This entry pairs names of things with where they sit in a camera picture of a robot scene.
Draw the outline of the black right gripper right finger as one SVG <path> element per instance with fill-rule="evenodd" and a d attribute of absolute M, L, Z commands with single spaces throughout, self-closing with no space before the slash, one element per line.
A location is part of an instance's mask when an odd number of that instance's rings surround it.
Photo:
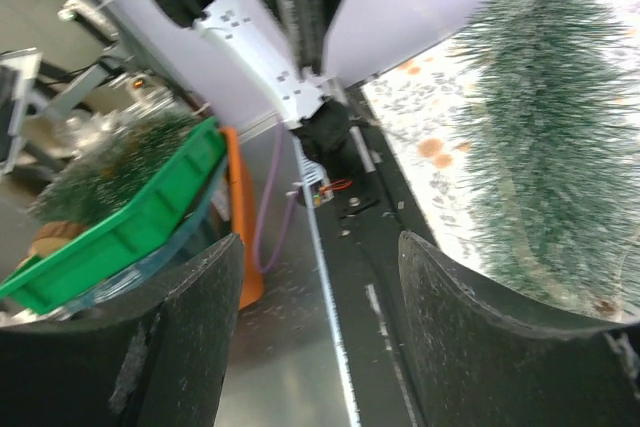
<path fill-rule="evenodd" d="M 528 298 L 415 233 L 399 273 L 432 426 L 635 426 L 639 327 Z"/>

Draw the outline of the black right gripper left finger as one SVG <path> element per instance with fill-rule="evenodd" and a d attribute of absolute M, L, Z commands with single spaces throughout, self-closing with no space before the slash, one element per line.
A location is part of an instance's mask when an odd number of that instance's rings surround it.
<path fill-rule="evenodd" d="M 243 282 L 231 234 L 67 321 L 1 332 L 5 426 L 210 426 Z"/>

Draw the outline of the small green christmas tree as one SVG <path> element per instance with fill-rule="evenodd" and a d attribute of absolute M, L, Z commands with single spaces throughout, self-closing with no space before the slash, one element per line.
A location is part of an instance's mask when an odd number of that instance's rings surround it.
<path fill-rule="evenodd" d="M 639 313 L 634 73 L 599 0 L 481 0 L 458 44 L 476 86 L 460 111 L 483 270 L 608 320 Z"/>

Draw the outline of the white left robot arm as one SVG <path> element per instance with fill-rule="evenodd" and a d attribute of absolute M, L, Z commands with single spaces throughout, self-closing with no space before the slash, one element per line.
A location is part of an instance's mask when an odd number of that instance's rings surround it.
<path fill-rule="evenodd" d="M 347 194 L 360 195 L 366 169 L 354 122 L 345 101 L 322 81 L 325 40 L 342 0 L 260 0 L 283 33 L 287 53 L 265 36 L 242 0 L 153 1 L 175 25 L 227 51 L 269 99 L 306 158 L 331 181 L 347 181 Z"/>

